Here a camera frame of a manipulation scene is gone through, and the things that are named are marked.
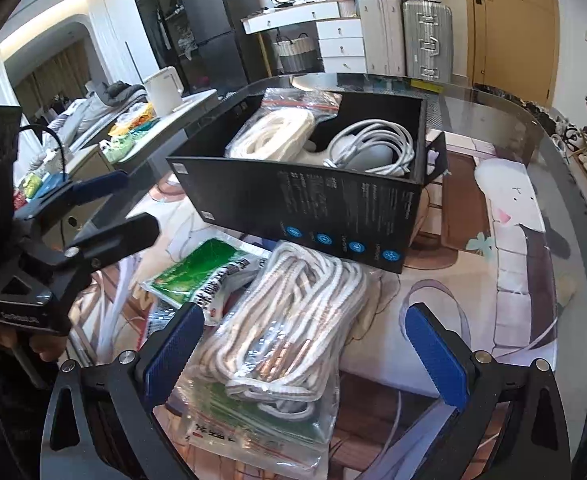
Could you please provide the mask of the person's left hand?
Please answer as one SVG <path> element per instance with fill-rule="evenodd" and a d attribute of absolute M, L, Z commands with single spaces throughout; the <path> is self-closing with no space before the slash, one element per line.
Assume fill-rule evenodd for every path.
<path fill-rule="evenodd" d="M 66 351 L 67 336 L 34 334 L 28 336 L 28 346 L 42 361 L 54 362 Z M 19 334 L 11 326 L 0 324 L 0 345 L 9 349 L 19 344 Z"/>

